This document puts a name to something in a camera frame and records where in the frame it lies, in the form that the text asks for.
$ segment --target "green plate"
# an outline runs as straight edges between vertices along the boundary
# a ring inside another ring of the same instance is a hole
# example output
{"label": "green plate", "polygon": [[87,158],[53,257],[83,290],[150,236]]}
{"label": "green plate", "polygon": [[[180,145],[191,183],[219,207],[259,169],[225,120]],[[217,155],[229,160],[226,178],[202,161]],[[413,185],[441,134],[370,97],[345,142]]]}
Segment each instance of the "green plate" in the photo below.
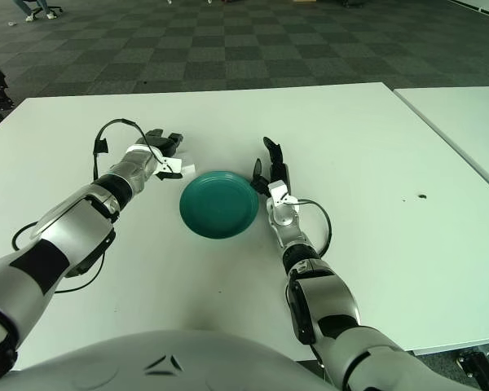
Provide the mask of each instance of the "green plate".
{"label": "green plate", "polygon": [[243,177],[212,171],[188,184],[179,201],[188,228],[211,239],[225,239],[244,231],[258,213],[258,195]]}

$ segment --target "black cable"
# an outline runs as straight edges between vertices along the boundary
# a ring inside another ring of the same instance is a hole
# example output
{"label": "black cable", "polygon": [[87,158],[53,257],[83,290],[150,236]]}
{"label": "black cable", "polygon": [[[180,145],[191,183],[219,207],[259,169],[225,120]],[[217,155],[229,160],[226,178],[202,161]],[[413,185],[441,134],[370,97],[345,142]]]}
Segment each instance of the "black cable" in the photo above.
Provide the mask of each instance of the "black cable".
{"label": "black cable", "polygon": [[29,228],[31,228],[32,226],[36,226],[38,224],[38,222],[30,222],[27,226],[22,226],[14,235],[13,235],[13,239],[11,240],[11,246],[13,247],[13,250],[15,251],[18,251],[20,250],[18,248],[18,246],[16,245],[16,240],[18,239],[18,236],[20,236],[20,234],[22,232],[24,232],[25,230],[28,230]]}
{"label": "black cable", "polygon": [[136,124],[135,122],[133,121],[129,121],[129,120],[126,120],[125,118],[117,118],[115,120],[112,120],[112,121],[109,121],[107,122],[98,132],[98,134],[96,135],[96,138],[95,138],[95,148],[92,152],[92,156],[93,156],[93,168],[92,168],[92,178],[93,180],[96,180],[98,179],[98,152],[96,150],[96,146],[99,144],[100,142],[100,139],[101,139],[101,136],[103,135],[105,129],[107,129],[110,125],[112,124],[117,124],[117,123],[122,123],[122,124],[125,124],[125,125],[128,125],[128,126],[132,126],[134,128],[136,128],[136,130],[139,132],[139,134],[141,134],[141,137],[143,138],[143,140],[145,141],[145,144],[147,144],[147,147],[148,147],[148,150],[150,151],[150,153],[152,153],[152,156],[154,156],[154,159],[157,160],[157,162],[160,164],[160,165],[164,165],[164,163],[159,160],[156,156],[156,154],[154,153],[154,151],[152,150],[151,146],[150,146],[150,143],[148,142],[147,140],[147,136],[145,135],[145,133],[141,130],[141,128],[138,126],[138,124]]}
{"label": "black cable", "polygon": [[323,213],[324,217],[326,217],[326,224],[328,225],[328,237],[326,238],[326,242],[324,243],[324,246],[320,249],[319,251],[319,257],[323,257],[324,254],[328,251],[329,245],[332,243],[332,222],[329,219],[328,213],[326,210],[320,206],[318,203],[312,200],[299,200],[299,202],[294,202],[294,203],[286,203],[287,205],[308,205],[308,204],[313,204],[317,206],[320,211]]}
{"label": "black cable", "polygon": [[99,268],[98,268],[98,271],[96,271],[96,274],[95,276],[90,279],[90,281],[88,283],[84,283],[83,285],[77,287],[77,288],[71,288],[71,289],[64,289],[63,291],[55,291],[55,294],[56,293],[69,293],[69,292],[75,292],[75,291],[79,291],[80,289],[83,289],[85,287],[88,287],[89,285],[91,285],[94,280],[96,279],[96,277],[99,276],[99,272],[102,270],[102,268],[104,267],[104,262],[105,262],[105,253],[102,255],[101,257],[101,263],[99,264]]}

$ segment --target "checkered carpet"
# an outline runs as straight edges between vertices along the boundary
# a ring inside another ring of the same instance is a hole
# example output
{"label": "checkered carpet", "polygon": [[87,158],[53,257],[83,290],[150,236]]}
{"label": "checkered carpet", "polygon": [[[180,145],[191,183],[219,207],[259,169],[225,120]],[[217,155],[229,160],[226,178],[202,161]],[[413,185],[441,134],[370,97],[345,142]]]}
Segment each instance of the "checkered carpet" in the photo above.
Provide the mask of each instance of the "checkered carpet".
{"label": "checkered carpet", "polygon": [[489,17],[443,0],[49,3],[63,15],[28,24],[0,0],[0,64],[17,103],[363,81],[489,86]]}

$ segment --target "white robot shell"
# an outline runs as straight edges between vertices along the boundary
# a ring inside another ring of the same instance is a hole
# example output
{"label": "white robot shell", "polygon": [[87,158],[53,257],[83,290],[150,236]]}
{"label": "white robot shell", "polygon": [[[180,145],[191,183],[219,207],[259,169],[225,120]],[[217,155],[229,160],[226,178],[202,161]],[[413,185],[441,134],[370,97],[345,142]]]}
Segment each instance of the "white robot shell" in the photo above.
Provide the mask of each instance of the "white robot shell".
{"label": "white robot shell", "polygon": [[291,359],[218,332],[159,331],[123,336],[0,379],[0,390],[245,391],[330,390]]}

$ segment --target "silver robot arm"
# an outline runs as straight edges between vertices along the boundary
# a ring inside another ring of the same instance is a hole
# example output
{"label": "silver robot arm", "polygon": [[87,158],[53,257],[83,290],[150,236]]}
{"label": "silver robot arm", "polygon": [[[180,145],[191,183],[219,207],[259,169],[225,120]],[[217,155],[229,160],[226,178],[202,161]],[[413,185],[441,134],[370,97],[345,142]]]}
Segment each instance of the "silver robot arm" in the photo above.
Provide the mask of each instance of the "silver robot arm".
{"label": "silver robot arm", "polygon": [[171,156],[180,134],[147,133],[120,163],[57,205],[33,228],[30,243],[0,258],[0,377],[42,316],[63,277],[87,272],[115,238],[112,224],[155,174],[181,178],[181,160]]}
{"label": "silver robot arm", "polygon": [[268,218],[288,277],[286,297],[293,331],[311,347],[333,384],[350,391],[472,389],[434,373],[378,330],[360,325],[350,289],[300,229],[297,198],[289,192],[280,146],[268,138],[265,145],[271,154],[274,182],[261,176],[258,160],[251,184],[269,197]]}

